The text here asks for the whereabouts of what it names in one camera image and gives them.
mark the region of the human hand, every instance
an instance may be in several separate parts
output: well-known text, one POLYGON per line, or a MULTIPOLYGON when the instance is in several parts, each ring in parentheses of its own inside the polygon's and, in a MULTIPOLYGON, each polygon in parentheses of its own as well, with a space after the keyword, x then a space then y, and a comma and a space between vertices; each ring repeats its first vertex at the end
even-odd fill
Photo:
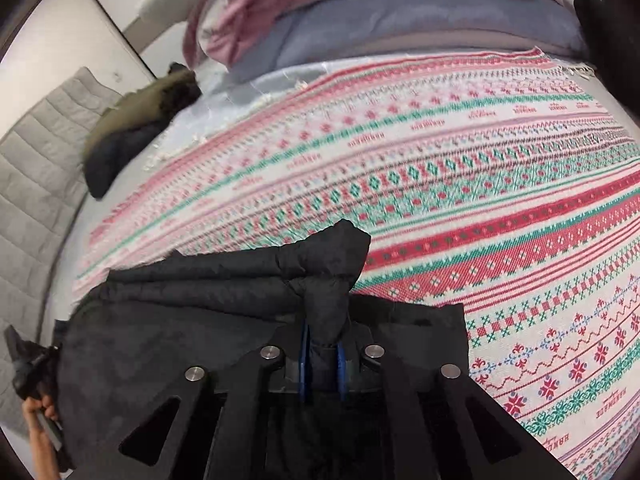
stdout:
POLYGON ((42 400, 33 399, 33 397, 27 397, 22 403, 22 414, 24 420, 27 421, 29 431, 43 431, 36 413, 38 410, 44 410, 44 415, 51 420, 58 420, 58 414, 56 407, 53 404, 51 396, 45 395, 42 400))

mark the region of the metal screw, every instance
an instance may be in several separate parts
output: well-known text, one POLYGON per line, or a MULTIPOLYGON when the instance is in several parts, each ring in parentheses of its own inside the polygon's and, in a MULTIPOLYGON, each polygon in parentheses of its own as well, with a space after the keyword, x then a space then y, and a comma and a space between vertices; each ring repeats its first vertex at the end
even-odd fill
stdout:
POLYGON ((280 349, 277 346, 263 346, 260 350, 260 356, 263 359, 275 359, 280 355, 280 349))
POLYGON ((385 349, 380 345, 369 345, 364 349, 364 353, 372 359, 380 359, 385 354, 385 349))
POLYGON ((447 379, 457 379, 460 377, 460 368, 456 365, 444 365, 440 368, 440 373, 443 374, 447 379))
POLYGON ((184 377, 191 382, 199 381, 204 377, 204 370, 199 366, 192 366, 184 373, 184 377))

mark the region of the bedspread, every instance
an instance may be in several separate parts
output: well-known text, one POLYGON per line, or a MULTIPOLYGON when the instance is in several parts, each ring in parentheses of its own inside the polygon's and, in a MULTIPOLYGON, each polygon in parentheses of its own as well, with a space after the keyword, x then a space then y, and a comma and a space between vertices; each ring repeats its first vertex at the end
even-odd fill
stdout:
POLYGON ((372 244, 356 290, 461 301, 470 375, 578 478, 640 423, 640 149, 543 52, 324 76, 159 168, 93 231, 107 269, 300 240, 372 244))

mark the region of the gray fabric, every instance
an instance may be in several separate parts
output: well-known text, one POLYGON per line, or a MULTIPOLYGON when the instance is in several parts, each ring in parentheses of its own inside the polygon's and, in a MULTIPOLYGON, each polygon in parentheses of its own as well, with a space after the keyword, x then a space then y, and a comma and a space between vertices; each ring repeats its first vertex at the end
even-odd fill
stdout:
MULTIPOLYGON (((120 95, 81 68, 37 103, 0 140, 0 330, 38 338, 49 275, 86 194, 84 139, 120 95)), ((24 431, 0 342, 0 422, 24 431)))
POLYGON ((583 57, 580 23, 553 0, 321 0, 279 18, 270 33, 230 68, 237 81, 312 61, 415 48, 527 49, 545 44, 547 54, 583 57), (486 35, 452 44, 398 41, 379 50, 350 49, 376 40, 415 37, 421 32, 481 30, 486 35), (500 33, 495 41, 491 33, 500 33), (528 44, 508 45, 504 34, 528 44))

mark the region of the white wall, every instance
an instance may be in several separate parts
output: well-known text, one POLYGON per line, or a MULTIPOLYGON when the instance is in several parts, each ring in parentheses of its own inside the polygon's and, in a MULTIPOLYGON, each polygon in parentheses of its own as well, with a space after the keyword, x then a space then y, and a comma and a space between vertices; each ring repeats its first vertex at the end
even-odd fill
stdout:
POLYGON ((120 93, 152 81, 93 0, 42 0, 0 61, 0 137, 81 66, 120 93))

